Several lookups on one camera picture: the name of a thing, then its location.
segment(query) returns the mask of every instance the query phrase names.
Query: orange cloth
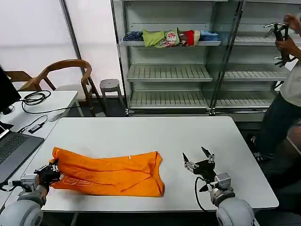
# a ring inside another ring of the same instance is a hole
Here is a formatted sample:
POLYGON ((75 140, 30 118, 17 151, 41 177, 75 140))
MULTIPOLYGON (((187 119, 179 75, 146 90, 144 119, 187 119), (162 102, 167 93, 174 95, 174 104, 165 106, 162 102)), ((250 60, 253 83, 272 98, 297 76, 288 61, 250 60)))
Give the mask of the orange cloth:
POLYGON ((159 175, 158 152, 125 157, 92 159, 55 147, 54 159, 64 174, 51 186, 92 195, 161 197, 164 184, 159 175))

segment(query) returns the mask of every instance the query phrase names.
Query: person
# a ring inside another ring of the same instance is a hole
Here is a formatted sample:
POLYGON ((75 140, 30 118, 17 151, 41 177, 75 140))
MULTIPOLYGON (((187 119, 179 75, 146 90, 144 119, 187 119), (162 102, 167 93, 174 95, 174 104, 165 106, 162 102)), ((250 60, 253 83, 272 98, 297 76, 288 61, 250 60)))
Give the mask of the person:
MULTIPOLYGON (((284 22, 301 37, 301 17, 288 14, 284 22)), ((286 138, 288 130, 301 118, 301 50, 291 38, 287 41, 276 41, 276 45, 299 61, 266 111, 259 134, 251 138, 256 149, 253 155, 257 161, 272 159, 277 146, 286 138)))

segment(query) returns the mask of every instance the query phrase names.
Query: chair backrest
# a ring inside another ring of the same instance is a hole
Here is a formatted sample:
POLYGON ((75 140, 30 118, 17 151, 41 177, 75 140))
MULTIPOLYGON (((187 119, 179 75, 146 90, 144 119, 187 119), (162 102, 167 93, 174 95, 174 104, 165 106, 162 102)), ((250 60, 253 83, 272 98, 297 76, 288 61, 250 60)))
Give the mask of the chair backrest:
POLYGON ((92 72, 92 67, 91 65, 85 61, 85 60, 62 60, 62 61, 58 61, 55 62, 51 65, 49 65, 48 67, 46 67, 39 75, 38 77, 36 77, 34 79, 34 86, 36 87, 36 89, 40 88, 40 82, 42 80, 44 80, 48 86, 52 89, 55 90, 55 86, 52 84, 52 82, 49 80, 49 78, 47 77, 48 74, 52 71, 57 71, 60 69, 64 69, 64 68, 68 68, 68 67, 81 67, 81 68, 85 68, 86 72, 83 75, 82 79, 81 79, 81 84, 85 85, 87 83, 87 80, 90 78, 91 76, 91 72, 92 72))
POLYGON ((33 84, 34 78, 24 71, 6 71, 8 77, 10 77, 11 82, 26 81, 18 91, 36 91, 36 87, 33 84))
POLYGON ((11 82, 15 81, 29 81, 32 77, 24 71, 5 71, 6 75, 10 77, 11 82))

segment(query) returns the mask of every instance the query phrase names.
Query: printed logo on shirt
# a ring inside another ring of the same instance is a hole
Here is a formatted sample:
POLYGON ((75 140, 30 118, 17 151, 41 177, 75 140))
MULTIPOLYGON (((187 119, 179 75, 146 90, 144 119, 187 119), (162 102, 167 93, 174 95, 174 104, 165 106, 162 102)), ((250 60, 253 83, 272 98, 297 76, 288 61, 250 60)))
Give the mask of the printed logo on shirt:
POLYGON ((77 185, 77 186, 82 186, 82 187, 90 187, 93 184, 93 182, 90 182, 90 181, 79 180, 79 179, 70 178, 70 177, 64 177, 62 179, 62 183, 65 185, 77 185))

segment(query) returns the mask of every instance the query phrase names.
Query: blue cloth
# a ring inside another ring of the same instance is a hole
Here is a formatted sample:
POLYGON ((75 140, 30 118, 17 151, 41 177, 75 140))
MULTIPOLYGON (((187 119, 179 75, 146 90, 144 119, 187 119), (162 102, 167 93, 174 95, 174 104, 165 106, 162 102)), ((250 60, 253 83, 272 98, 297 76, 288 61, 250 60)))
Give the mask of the blue cloth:
POLYGON ((201 41, 218 41, 217 33, 201 31, 201 41))
POLYGON ((142 35, 142 31, 130 32, 124 36, 123 41, 143 41, 142 35))

